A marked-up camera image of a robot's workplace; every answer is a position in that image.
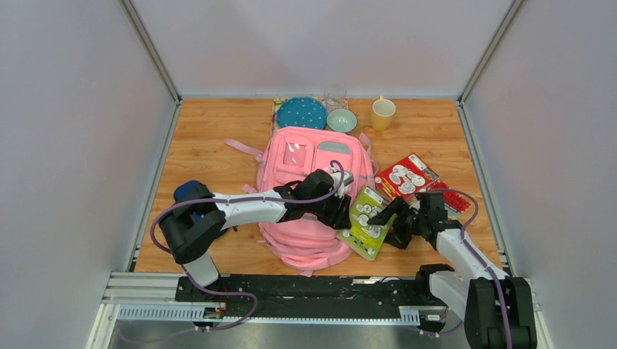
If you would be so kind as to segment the green comic book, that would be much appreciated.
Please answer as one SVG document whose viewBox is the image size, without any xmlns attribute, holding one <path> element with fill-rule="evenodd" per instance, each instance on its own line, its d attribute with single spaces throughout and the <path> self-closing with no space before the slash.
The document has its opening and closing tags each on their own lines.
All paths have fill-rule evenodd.
<svg viewBox="0 0 617 349">
<path fill-rule="evenodd" d="M 394 221 L 370 225 L 368 221 L 381 213 L 388 201 L 368 185 L 362 187 L 350 206 L 351 228 L 339 230 L 337 238 L 368 261 L 374 261 Z"/>
</svg>

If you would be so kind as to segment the pink student backpack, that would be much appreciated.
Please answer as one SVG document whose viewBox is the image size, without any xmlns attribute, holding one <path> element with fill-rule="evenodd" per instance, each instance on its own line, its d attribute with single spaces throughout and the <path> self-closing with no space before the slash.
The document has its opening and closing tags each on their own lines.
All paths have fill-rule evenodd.
<svg viewBox="0 0 617 349">
<path fill-rule="evenodd" d="M 355 198 L 364 186 L 375 184 L 378 167 L 371 159 L 371 142 L 366 135 L 353 137 L 327 130 L 282 127 L 275 131 L 264 151 L 232 139 L 224 143 L 255 157 L 259 163 L 259 192 L 303 180 L 316 169 L 331 173 L 332 160 L 340 162 L 353 175 L 353 183 L 346 188 L 350 197 Z M 337 238 L 335 230 L 311 214 L 291 222 L 261 222 L 258 226 L 272 253 L 303 276 L 343 262 L 352 253 Z"/>
</svg>

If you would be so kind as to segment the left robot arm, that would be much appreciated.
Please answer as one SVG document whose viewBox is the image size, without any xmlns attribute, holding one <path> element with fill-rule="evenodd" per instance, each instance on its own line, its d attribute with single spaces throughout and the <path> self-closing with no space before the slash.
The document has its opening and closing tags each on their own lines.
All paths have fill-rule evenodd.
<svg viewBox="0 0 617 349">
<path fill-rule="evenodd" d="M 195 282 L 195 293 L 212 302 L 223 284 L 208 249 L 222 232 L 257 222 L 295 221 L 306 214 L 330 228 L 350 228 L 351 198 L 346 192 L 353 181 L 349 171 L 317 169 L 303 180 L 251 194 L 223 195 L 200 184 L 159 214 L 151 227 L 161 230 L 167 243 L 162 249 Z"/>
</svg>

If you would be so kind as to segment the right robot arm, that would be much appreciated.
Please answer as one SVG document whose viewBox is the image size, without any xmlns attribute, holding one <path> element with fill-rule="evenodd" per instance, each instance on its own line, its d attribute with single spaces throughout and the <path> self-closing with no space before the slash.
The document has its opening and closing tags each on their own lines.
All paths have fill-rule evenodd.
<svg viewBox="0 0 617 349">
<path fill-rule="evenodd" d="M 391 222 L 389 244 L 404 249 L 419 236 L 447 259 L 446 265 L 421 266 L 415 295 L 426 305 L 443 301 L 462 321 L 471 348 L 537 348 L 529 283 L 491 262 L 472 241 L 467 222 L 448 217 L 445 193 L 417 193 L 418 207 L 397 196 L 368 224 Z"/>
</svg>

